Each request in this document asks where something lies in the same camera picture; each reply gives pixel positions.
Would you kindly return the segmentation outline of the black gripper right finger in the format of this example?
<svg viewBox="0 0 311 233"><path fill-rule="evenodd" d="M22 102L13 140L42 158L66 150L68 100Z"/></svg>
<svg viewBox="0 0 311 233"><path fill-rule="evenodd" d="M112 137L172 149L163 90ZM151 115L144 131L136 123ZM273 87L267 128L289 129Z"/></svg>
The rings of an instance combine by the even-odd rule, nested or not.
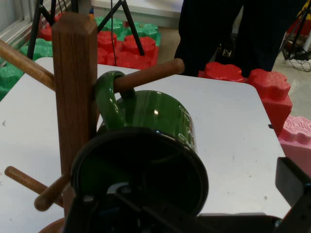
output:
<svg viewBox="0 0 311 233"><path fill-rule="evenodd" d="M279 157L275 185L291 208L274 232L309 233L311 231L311 178L291 159Z"/></svg>

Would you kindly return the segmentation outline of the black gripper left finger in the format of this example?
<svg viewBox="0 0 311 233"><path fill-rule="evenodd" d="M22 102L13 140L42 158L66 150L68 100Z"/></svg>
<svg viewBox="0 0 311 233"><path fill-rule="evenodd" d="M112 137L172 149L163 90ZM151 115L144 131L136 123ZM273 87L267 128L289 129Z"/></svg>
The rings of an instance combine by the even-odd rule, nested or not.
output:
<svg viewBox="0 0 311 233"><path fill-rule="evenodd" d="M166 201L152 201L124 185L105 196L78 195L66 233L193 233L196 219Z"/></svg>

